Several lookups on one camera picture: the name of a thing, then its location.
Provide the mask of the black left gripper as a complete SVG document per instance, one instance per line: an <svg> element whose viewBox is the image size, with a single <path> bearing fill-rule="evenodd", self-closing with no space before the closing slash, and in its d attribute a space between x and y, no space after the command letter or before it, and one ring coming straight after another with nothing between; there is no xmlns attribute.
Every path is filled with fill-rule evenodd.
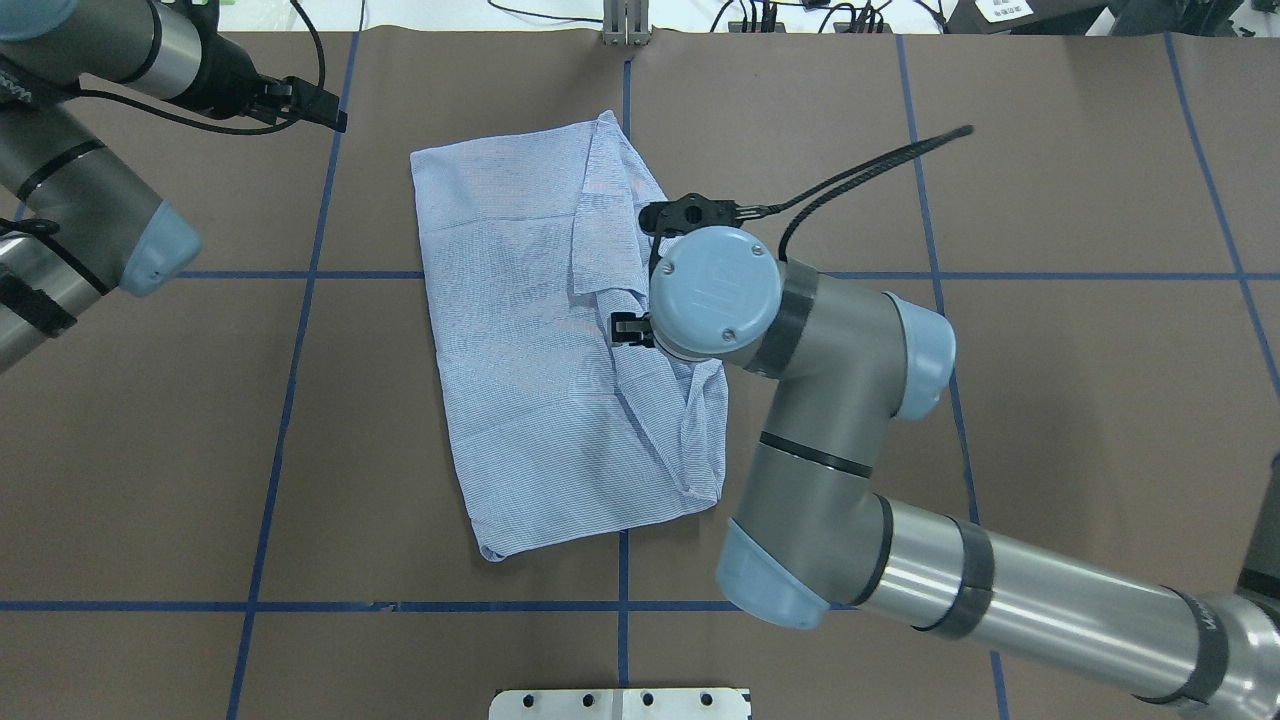
<svg viewBox="0 0 1280 720"><path fill-rule="evenodd" d="M242 46L220 35L202 38L195 111L214 120L248 117L270 126L303 122L337 133L344 133L348 126L338 95L306 79L265 76Z"/></svg>

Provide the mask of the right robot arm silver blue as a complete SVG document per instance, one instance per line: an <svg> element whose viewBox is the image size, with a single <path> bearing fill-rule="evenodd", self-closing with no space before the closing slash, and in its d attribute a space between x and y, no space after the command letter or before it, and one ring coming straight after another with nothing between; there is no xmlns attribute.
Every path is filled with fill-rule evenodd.
<svg viewBox="0 0 1280 720"><path fill-rule="evenodd" d="M776 383L716 580L765 623L835 605L1084 676L1187 719L1277 716L1277 602L1190 594L879 493L890 428L940 401L957 342L896 293L781 260L745 231L672 232L622 345Z"/></svg>

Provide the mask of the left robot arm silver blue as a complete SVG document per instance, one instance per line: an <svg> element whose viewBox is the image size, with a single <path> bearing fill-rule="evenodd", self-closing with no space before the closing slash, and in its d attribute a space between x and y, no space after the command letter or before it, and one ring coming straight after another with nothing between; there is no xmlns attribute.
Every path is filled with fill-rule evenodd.
<svg viewBox="0 0 1280 720"><path fill-rule="evenodd" d="M216 1L5 1L3 187L27 217L3 220L1 363L63 337L114 290L154 293L201 252L191 224L67 104L119 102L214 135L275 135L296 123L344 132L323 41L305 27L317 78L260 72L219 29Z"/></svg>

